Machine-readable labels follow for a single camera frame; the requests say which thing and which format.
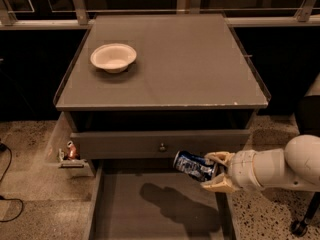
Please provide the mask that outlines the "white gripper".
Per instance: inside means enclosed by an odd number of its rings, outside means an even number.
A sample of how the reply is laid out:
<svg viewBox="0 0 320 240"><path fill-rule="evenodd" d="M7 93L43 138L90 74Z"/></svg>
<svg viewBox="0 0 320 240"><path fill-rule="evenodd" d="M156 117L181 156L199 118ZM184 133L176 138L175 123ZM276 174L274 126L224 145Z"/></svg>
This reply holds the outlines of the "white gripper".
<svg viewBox="0 0 320 240"><path fill-rule="evenodd" d="M220 174L201 187L210 192L233 193L240 190L262 190L263 186L256 175L255 164L259 153L255 150L242 150L237 153L227 151L209 152L204 158L228 167L228 176Z"/></svg>

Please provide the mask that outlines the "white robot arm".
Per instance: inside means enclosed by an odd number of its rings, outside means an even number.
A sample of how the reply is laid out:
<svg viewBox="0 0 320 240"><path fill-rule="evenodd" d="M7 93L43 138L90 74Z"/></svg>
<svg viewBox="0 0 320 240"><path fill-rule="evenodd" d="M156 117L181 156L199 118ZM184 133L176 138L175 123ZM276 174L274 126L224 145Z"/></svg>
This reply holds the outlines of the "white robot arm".
<svg viewBox="0 0 320 240"><path fill-rule="evenodd" d="M320 191L320 138L313 135L297 136L284 149L211 152L205 158L226 167L201 184L207 191Z"/></svg>

